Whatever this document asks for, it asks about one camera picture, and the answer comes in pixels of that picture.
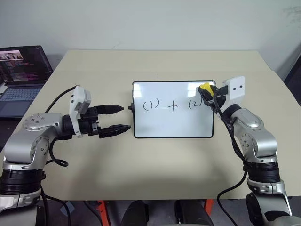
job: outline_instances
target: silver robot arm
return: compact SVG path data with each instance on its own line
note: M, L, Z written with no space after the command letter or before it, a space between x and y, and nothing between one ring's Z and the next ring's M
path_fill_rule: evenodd
M90 93L77 86L70 99L69 115L34 114L7 141L3 148L5 157L0 178L1 226L17 225L20 218L26 221L26 226L44 225L43 208L35 204L41 194L41 181L46 177L43 168L56 140L71 139L73 135L82 137L83 134L111 137L130 128L128 125L101 128L99 114L113 114L124 108L118 105L89 108L90 102Z
M301 219L292 216L285 185L280 179L276 139L265 129L260 117L239 106L245 94L245 78L236 77L223 84L219 89L204 84L198 91L204 103L232 125L232 132L240 142L244 170L248 172L247 184L252 191L246 196L251 222L267 226L301 225Z

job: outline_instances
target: gray floor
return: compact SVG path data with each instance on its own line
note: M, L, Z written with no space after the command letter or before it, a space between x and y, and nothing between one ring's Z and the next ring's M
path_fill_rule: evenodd
M109 201L107 209L111 221L111 226L119 226L122 216L132 201ZM162 224L175 223L174 200L146 200L144 203L149 206L149 223L148 226L159 226ZM294 216L301 217L301 197L292 197L290 200L292 213ZM75 210L71 214L72 226L99 226L98 219L90 212L82 201L72 201ZM238 225L251 226L246 208L245 199L240 200L222 200L222 205L235 219ZM67 217L60 211L61 204L55 201L49 201L50 208L50 225L65 226ZM229 226L230 220L219 208L217 202L214 202L211 219L215 226Z

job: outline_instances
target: yellow object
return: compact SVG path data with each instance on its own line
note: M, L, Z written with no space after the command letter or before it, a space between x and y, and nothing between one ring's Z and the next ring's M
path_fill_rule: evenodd
M206 82L206 83L200 85L199 87L200 87L201 89L207 90L207 91L211 94L211 96L213 96L213 91L212 91L211 86L210 86L210 84L209 84L208 82Z

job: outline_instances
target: table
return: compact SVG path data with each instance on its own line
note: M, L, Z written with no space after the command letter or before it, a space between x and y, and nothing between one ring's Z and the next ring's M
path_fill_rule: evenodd
M215 80L246 78L242 106L260 116L278 142L281 178L288 196L301 195L300 115L294 97L256 51L103 51L69 50L24 118L46 110L62 91L80 84L94 105L125 108L100 117L100 125L133 125L127 106L135 80ZM70 94L51 112L68 114ZM216 118L211 139L136 139L133 130L58 141L57 158L69 162L45 167L45 192L63 200L210 199L237 183L242 163L232 150L223 123ZM246 182L223 198L245 198Z

